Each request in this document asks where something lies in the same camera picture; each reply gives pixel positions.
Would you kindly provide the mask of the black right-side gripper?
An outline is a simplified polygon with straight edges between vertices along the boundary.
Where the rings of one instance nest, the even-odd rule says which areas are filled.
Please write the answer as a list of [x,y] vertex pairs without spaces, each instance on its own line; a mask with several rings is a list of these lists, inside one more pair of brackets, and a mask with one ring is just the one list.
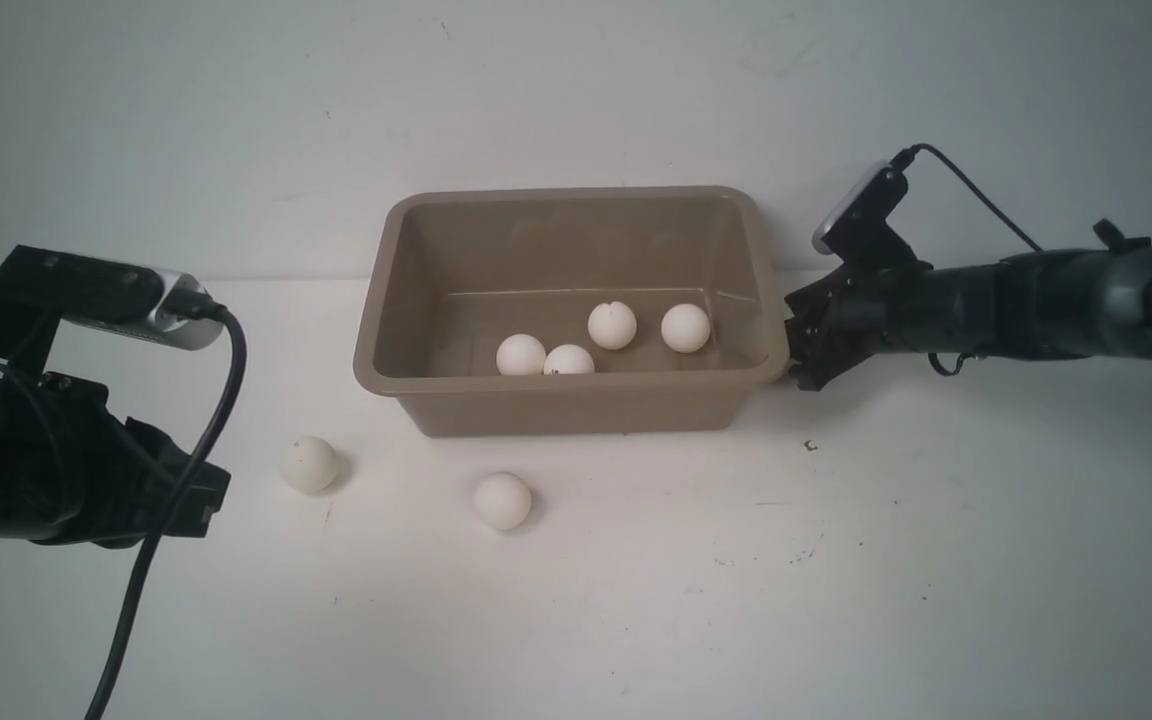
[[995,265],[934,270],[915,263],[874,275],[840,266],[785,296],[788,376],[819,392],[881,354],[1001,353]]

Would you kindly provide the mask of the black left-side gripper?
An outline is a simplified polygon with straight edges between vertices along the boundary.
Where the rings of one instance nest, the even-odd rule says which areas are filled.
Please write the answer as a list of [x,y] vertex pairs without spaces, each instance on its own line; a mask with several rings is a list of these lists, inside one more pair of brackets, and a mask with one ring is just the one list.
[[[161,430],[119,420],[100,382],[0,363],[0,538],[132,546],[168,500],[189,455]],[[204,462],[162,535],[204,538],[230,473]]]

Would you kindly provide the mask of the dark right-side robot arm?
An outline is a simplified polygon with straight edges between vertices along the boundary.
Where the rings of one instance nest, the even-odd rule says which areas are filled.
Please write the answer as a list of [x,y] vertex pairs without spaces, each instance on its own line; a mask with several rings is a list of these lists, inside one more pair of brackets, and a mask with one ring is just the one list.
[[1152,361],[1152,241],[1094,225],[1101,249],[1030,251],[935,270],[887,223],[826,238],[841,265],[786,297],[799,389],[819,391],[869,357],[924,355],[938,374],[969,359]]

